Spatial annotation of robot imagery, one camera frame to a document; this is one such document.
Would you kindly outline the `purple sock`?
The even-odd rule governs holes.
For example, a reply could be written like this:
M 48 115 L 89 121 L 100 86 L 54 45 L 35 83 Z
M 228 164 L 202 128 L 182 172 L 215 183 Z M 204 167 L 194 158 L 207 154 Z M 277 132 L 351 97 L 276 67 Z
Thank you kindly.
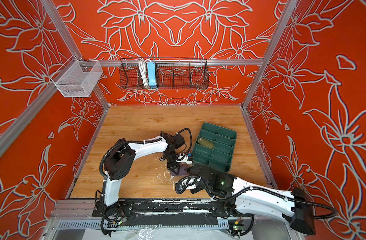
M 179 169 L 172 170 L 170 173 L 172 176 L 187 176 L 187 168 L 187 166 L 180 166 Z

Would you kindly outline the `green divided tray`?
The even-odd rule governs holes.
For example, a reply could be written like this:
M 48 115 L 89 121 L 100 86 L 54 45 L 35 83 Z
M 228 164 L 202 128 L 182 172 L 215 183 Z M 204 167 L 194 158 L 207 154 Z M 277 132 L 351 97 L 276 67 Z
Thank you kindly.
M 200 138 L 214 143 L 209 149 L 198 143 Z M 228 173 L 231 168 L 237 132 L 211 123 L 203 123 L 195 141 L 191 156 L 192 163 L 208 166 L 220 172 Z

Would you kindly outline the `green striped sock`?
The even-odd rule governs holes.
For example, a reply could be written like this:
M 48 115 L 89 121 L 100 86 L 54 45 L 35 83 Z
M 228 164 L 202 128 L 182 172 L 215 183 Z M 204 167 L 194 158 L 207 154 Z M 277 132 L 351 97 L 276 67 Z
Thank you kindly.
M 200 138 L 198 140 L 198 143 L 206 148 L 209 148 L 209 149 L 213 149 L 214 148 L 214 143 L 210 142 L 209 140 L 207 139 L 203 139 L 203 138 Z

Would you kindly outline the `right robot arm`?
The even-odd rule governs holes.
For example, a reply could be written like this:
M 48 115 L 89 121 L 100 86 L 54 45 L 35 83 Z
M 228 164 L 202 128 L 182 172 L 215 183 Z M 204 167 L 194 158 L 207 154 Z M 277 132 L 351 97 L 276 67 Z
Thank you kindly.
M 301 189 L 280 191 L 256 185 L 239 177 L 204 165 L 194 165 L 188 176 L 176 183 L 178 194 L 201 190 L 225 208 L 250 216 L 266 216 L 284 223 L 302 234 L 314 236 L 315 220 L 337 216 L 337 210 L 329 205 L 312 202 Z

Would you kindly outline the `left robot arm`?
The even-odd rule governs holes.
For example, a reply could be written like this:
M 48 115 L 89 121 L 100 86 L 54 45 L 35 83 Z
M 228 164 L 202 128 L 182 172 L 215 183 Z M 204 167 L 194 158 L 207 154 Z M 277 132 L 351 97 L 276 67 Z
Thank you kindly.
M 128 175 L 134 161 L 139 158 L 162 153 L 162 160 L 167 162 L 168 170 L 178 175 L 181 164 L 192 163 L 187 152 L 177 152 L 183 145 L 185 140 L 180 133 L 172 136 L 161 132 L 159 136 L 144 141 L 118 140 L 104 154 L 99 166 L 100 174 L 104 177 L 104 206 L 111 207 L 118 202 L 122 179 Z

